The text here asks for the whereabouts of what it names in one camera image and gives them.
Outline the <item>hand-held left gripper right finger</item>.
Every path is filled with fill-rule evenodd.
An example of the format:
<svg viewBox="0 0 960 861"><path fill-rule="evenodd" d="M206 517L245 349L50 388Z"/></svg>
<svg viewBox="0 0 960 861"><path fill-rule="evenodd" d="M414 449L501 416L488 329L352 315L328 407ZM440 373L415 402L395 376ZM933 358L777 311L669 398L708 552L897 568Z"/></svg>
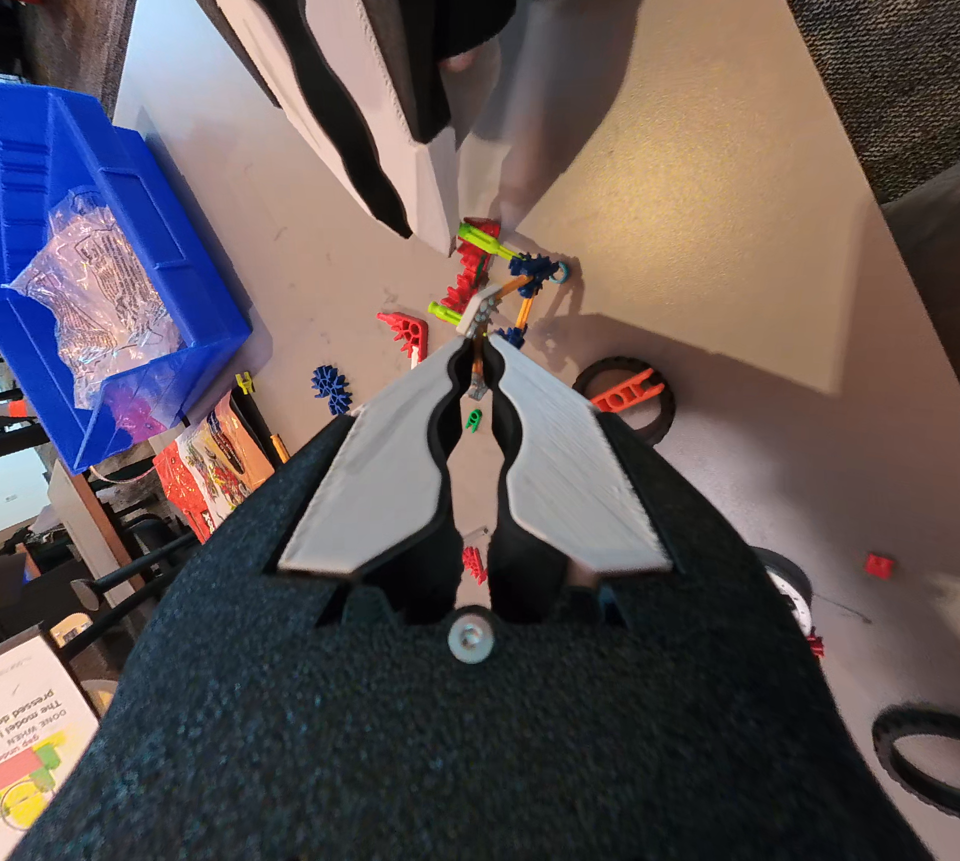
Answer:
<svg viewBox="0 0 960 861"><path fill-rule="evenodd" d="M503 455L487 551L493 612L514 624L546 621L571 566L598 579L671 572L603 426L617 418L500 337L484 342L484 367Z"/></svg>

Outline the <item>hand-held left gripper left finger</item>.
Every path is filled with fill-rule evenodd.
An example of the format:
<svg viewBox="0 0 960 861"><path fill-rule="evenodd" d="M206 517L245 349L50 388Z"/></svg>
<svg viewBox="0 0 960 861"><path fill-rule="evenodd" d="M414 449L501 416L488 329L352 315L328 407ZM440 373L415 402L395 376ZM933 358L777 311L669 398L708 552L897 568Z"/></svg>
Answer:
<svg viewBox="0 0 960 861"><path fill-rule="evenodd" d="M410 624L453 611L463 540L449 459L472 363L472 343L451 340L366 402L279 555L280 572L378 589Z"/></svg>

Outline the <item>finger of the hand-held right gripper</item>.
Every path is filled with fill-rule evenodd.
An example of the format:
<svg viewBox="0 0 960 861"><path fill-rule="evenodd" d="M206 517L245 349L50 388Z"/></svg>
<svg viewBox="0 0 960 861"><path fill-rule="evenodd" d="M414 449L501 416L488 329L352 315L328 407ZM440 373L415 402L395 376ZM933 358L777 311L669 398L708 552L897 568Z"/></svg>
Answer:
<svg viewBox="0 0 960 861"><path fill-rule="evenodd" d="M290 123L359 207L398 237L413 236L364 116L334 75L296 0L214 0Z"/></svg>
<svg viewBox="0 0 960 861"><path fill-rule="evenodd" d="M304 9L323 59L363 116L377 166L398 195L408 227L449 257L460 225L452 123L427 142L414 138L362 0L305 0Z"/></svg>

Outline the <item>colourful rod connector toy model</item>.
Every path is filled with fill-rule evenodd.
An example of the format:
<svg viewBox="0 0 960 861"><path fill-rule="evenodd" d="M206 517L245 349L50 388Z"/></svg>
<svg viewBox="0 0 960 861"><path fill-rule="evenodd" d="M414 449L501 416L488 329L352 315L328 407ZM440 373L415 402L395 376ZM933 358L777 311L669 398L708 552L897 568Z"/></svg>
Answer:
<svg viewBox="0 0 960 861"><path fill-rule="evenodd" d="M536 296L547 282L562 284L570 277L570 267L566 262L543 254L514 251L500 243L499 231L500 225L496 221L466 219L460 223L457 238L462 237L497 257L490 265L486 285L474 293L462 313L456 313L437 301L430 302L428 306L428 312L433 317L455 327L459 334L472 341L471 380L466 394L474 401L482 400L489 389L484 374L483 339L494 332L520 350L525 342ZM513 294L522 299L514 325L494 331L490 327L492 317L504 299Z"/></svg>

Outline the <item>red connectors with green clip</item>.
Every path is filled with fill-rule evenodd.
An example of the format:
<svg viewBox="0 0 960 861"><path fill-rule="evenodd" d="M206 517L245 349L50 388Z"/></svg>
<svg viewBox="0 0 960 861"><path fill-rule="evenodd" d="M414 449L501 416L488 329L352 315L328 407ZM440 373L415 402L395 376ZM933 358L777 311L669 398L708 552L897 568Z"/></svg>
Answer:
<svg viewBox="0 0 960 861"><path fill-rule="evenodd" d="M463 313L474 294L487 284L490 267L498 255L486 252L462 237L458 237L456 254L462 267L454 283L447 287L440 304L456 313Z"/></svg>

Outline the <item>blue snowflake connector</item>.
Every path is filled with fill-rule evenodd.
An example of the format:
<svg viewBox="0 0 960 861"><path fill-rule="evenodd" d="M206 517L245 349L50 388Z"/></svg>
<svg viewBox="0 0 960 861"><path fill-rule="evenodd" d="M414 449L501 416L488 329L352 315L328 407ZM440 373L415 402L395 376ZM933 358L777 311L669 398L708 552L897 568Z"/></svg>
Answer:
<svg viewBox="0 0 960 861"><path fill-rule="evenodd" d="M333 364L316 367L310 379L315 399L324 399L333 417L346 415L353 406L346 376Z"/></svg>

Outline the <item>orange connector piece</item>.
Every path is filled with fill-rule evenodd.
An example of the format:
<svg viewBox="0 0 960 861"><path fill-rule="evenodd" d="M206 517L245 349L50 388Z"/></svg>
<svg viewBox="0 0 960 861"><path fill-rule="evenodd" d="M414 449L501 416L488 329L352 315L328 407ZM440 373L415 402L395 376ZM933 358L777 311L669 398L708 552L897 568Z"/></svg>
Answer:
<svg viewBox="0 0 960 861"><path fill-rule="evenodd" d="M599 392L590 401L601 412L622 414L662 400L666 394L666 382L653 367L648 366Z"/></svg>

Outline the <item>red connector with white rod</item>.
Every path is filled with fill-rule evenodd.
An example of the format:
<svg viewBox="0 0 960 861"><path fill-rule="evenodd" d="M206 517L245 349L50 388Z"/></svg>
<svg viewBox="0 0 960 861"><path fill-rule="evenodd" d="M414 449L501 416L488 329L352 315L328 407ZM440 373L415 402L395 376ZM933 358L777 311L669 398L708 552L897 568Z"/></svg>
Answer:
<svg viewBox="0 0 960 861"><path fill-rule="evenodd" d="M414 370L428 356L428 326L426 322L413 315L401 312L378 312L379 322L389 327L392 339L401 345L411 370Z"/></svg>

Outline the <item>grey toy wheel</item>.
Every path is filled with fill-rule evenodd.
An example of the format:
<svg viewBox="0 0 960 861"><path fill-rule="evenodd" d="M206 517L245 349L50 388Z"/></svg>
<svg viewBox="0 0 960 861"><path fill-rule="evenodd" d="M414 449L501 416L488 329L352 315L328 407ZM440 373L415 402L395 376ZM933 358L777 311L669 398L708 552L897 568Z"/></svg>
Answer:
<svg viewBox="0 0 960 861"><path fill-rule="evenodd" d="M814 634L813 589L806 573L784 555L762 547L751 546L750 548L761 562L774 587L788 603L802 634L806 638L811 637Z"/></svg>

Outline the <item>blue plastic bin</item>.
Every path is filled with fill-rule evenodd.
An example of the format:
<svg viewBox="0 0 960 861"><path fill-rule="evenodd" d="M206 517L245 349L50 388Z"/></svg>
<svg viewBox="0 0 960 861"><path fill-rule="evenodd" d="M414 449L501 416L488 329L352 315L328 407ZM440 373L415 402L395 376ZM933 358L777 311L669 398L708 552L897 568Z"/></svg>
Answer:
<svg viewBox="0 0 960 861"><path fill-rule="evenodd" d="M2 356L72 474L189 415L251 328L159 162L79 92L2 83ZM72 194L110 209L182 339L179 350L105 379L93 408L75 404L54 314L9 290L44 248L52 210Z"/></svg>

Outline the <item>crumpled clear plastic bags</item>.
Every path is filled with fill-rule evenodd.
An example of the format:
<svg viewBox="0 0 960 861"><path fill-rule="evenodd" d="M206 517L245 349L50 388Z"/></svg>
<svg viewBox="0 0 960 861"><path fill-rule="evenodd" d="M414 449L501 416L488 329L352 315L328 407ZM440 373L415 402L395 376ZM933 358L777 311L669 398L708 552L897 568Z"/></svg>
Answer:
<svg viewBox="0 0 960 861"><path fill-rule="evenodd" d="M53 316L55 353L72 377L71 407L107 407L135 442L175 422L176 410L165 403L167 368L144 386L113 382L186 344L102 195L90 187L69 191L48 214L42 247L2 287Z"/></svg>

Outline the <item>white instruction board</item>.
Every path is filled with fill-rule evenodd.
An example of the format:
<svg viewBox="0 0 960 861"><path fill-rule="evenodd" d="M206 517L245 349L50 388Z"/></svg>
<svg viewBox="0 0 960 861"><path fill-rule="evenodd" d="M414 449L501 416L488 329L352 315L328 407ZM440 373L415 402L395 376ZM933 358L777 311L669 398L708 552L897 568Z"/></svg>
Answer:
<svg viewBox="0 0 960 861"><path fill-rule="evenodd" d="M2 859L64 787L100 721L42 627L30 627L2 643Z"/></svg>

